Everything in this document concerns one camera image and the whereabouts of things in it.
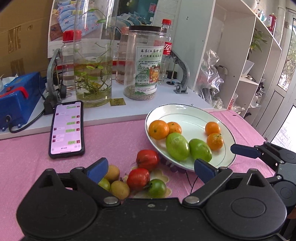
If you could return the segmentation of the orange mandarin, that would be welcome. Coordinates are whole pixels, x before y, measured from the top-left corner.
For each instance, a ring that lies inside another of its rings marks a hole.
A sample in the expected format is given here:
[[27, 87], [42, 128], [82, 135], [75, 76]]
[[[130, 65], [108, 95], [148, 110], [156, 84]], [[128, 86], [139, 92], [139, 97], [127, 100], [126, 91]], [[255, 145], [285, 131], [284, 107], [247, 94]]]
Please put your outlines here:
[[149, 136], [158, 141], [166, 138], [169, 132], [169, 125], [162, 120], [153, 121], [148, 129]]
[[221, 133], [221, 128], [216, 122], [210, 121], [205, 125], [205, 133], [208, 136], [213, 134], [213, 133], [220, 134]]
[[167, 124], [169, 127], [169, 134], [171, 134], [171, 133], [181, 134], [182, 133], [182, 127], [178, 123], [171, 121]]
[[212, 133], [207, 137], [207, 145], [212, 151], [218, 151], [223, 147], [224, 140], [220, 133]]

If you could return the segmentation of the grey bracket left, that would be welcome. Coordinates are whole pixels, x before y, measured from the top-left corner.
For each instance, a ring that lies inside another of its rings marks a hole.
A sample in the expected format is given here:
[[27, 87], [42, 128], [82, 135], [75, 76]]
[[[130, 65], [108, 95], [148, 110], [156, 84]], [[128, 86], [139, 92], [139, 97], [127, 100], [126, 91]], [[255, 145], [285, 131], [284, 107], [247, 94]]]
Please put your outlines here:
[[63, 76], [59, 74], [58, 64], [62, 61], [60, 49], [56, 49], [47, 69], [48, 95], [44, 101], [44, 115], [53, 114], [55, 106], [66, 98], [67, 87], [63, 84]]

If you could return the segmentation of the cardboard box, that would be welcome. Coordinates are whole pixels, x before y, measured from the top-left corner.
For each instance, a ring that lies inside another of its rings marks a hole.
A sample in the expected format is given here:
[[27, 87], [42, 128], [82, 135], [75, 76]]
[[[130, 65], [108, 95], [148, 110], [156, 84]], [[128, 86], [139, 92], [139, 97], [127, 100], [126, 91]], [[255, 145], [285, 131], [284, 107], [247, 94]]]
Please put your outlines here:
[[11, 1], [1, 11], [1, 76], [46, 76], [52, 1]]

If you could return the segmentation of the white shelf unit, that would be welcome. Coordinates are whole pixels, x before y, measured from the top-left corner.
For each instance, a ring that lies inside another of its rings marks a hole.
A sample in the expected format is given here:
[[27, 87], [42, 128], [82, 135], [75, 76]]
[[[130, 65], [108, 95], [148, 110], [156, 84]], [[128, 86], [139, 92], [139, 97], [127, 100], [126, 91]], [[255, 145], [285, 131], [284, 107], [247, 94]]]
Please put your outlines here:
[[[254, 51], [247, 60], [254, 29], [269, 34], [263, 53]], [[218, 96], [229, 108], [233, 94], [243, 107], [249, 107], [262, 76], [273, 80], [281, 48], [264, 23], [244, 1], [181, 1], [172, 50], [187, 63], [188, 87], [196, 91], [196, 82], [204, 54], [213, 50], [220, 58], [218, 65], [227, 69]]]

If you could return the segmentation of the grey bracket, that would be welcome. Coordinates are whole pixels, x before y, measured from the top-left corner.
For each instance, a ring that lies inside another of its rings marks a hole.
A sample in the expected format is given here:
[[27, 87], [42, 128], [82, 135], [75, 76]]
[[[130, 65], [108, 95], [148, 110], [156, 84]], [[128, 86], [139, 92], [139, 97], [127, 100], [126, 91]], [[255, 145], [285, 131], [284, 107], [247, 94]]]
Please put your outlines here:
[[58, 64], [62, 61], [60, 49], [56, 49], [47, 69], [48, 95], [44, 101], [44, 115], [53, 114], [55, 106], [66, 98], [67, 87], [63, 84], [63, 76], [59, 74]]
[[173, 59], [173, 63], [177, 64], [181, 68], [183, 73], [182, 79], [180, 83], [177, 84], [174, 92], [176, 94], [187, 94], [187, 85], [190, 78], [189, 67], [187, 63], [183, 62], [181, 58], [177, 55], [177, 53], [175, 53], [173, 50], [171, 51], [170, 56]]

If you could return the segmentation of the smaller green mango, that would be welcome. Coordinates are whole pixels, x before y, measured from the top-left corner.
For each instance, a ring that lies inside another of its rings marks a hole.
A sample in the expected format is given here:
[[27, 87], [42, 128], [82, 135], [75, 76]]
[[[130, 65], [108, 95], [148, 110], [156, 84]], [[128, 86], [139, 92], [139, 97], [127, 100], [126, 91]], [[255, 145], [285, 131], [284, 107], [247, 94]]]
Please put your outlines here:
[[212, 159], [212, 151], [209, 146], [200, 139], [194, 138], [189, 141], [190, 153], [193, 160], [201, 159], [210, 162]]

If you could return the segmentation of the small green tomato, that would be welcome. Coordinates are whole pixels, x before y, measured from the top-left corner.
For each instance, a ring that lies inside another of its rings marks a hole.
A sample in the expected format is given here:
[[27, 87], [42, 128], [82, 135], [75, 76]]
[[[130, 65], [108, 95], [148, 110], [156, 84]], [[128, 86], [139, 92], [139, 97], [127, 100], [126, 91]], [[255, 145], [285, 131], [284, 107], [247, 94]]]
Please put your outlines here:
[[102, 178], [100, 180], [100, 182], [98, 183], [98, 185], [100, 187], [102, 187], [104, 190], [106, 190], [108, 192], [110, 191], [110, 183], [109, 183], [109, 181], [106, 178]]

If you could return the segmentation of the white ceramic plate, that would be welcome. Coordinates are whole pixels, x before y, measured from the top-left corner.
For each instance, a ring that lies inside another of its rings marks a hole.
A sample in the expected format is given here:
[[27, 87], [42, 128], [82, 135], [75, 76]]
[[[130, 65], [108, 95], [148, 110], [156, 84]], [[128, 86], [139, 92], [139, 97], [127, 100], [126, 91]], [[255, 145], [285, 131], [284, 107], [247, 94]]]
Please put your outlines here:
[[233, 134], [229, 128], [224, 125], [218, 118], [212, 114], [185, 104], [165, 104], [151, 110], [145, 119], [145, 132], [150, 143], [164, 157], [168, 162], [187, 171], [194, 171], [194, 161], [192, 157], [188, 157], [185, 161], [179, 162], [174, 159], [166, 149], [165, 140], [155, 140], [149, 136], [149, 125], [153, 121], [177, 122], [182, 128], [182, 135], [187, 141], [193, 138], [198, 138], [204, 142], [207, 139], [205, 133], [206, 123], [216, 122], [221, 128], [222, 139], [224, 141], [223, 147], [213, 152], [213, 158], [210, 164], [216, 168], [220, 166], [230, 167], [236, 158], [236, 154], [230, 151], [230, 147], [236, 143]]

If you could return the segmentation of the clear jar with label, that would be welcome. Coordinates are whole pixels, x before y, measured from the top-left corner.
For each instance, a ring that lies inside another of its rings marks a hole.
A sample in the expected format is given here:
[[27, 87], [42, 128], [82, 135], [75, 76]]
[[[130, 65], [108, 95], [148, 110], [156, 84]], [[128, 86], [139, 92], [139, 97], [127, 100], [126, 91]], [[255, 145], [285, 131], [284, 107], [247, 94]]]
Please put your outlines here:
[[167, 30], [155, 26], [131, 26], [128, 33], [124, 95], [151, 100], [156, 95]]

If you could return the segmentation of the blue electric device box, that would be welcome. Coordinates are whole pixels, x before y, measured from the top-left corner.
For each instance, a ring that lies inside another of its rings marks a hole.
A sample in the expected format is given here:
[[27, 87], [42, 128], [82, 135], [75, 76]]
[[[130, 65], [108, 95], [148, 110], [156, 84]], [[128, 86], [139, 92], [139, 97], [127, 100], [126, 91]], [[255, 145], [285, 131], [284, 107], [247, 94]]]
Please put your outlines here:
[[1, 91], [1, 130], [25, 125], [46, 89], [39, 72], [15, 78]]

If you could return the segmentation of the green tomato with stem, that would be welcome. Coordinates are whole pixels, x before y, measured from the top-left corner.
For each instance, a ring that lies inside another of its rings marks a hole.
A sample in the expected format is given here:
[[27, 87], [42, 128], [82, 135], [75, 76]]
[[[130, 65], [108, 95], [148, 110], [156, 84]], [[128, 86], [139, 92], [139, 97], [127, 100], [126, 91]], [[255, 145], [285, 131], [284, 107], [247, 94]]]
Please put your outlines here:
[[160, 179], [153, 179], [147, 184], [146, 193], [151, 198], [164, 198], [167, 192], [167, 186]]

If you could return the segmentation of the large green mango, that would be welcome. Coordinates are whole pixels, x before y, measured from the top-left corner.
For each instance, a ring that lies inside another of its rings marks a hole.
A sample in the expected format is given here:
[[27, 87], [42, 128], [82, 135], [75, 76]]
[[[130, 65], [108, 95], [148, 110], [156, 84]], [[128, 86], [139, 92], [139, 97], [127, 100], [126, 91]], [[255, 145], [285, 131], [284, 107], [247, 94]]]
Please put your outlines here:
[[185, 161], [190, 155], [189, 143], [180, 133], [170, 133], [166, 137], [166, 150], [177, 161]]

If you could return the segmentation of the cola bottle red cap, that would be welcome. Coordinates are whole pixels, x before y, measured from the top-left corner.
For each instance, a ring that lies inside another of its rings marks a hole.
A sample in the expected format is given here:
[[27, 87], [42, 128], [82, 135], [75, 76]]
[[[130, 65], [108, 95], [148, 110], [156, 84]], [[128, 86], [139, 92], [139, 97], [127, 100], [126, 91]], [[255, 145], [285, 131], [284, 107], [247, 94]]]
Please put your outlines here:
[[162, 84], [165, 80], [166, 71], [168, 69], [170, 63], [170, 53], [171, 53], [171, 20], [170, 19], [163, 19], [162, 20], [162, 28], [166, 29], [166, 38], [165, 38], [165, 45], [163, 51], [163, 57], [161, 62], [161, 69], [159, 74], [159, 84]]

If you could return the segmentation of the small gold card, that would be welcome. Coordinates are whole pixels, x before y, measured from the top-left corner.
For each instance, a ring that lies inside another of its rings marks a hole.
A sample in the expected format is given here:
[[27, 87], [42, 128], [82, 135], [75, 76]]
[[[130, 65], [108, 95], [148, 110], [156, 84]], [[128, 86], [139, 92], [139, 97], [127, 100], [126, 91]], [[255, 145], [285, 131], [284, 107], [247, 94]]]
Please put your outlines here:
[[126, 105], [124, 98], [112, 98], [110, 100], [110, 105], [111, 106], [122, 106]]

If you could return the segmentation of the red tomato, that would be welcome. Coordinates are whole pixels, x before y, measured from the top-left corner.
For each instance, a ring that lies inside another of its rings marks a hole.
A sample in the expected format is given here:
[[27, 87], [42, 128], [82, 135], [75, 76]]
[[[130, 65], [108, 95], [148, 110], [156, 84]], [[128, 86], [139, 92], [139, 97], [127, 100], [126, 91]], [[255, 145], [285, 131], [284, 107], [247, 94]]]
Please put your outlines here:
[[126, 180], [132, 191], [141, 191], [150, 181], [150, 173], [145, 168], [137, 168], [130, 172]]
[[144, 168], [151, 172], [158, 166], [159, 162], [158, 153], [153, 150], [141, 150], [137, 154], [136, 163], [138, 168]]

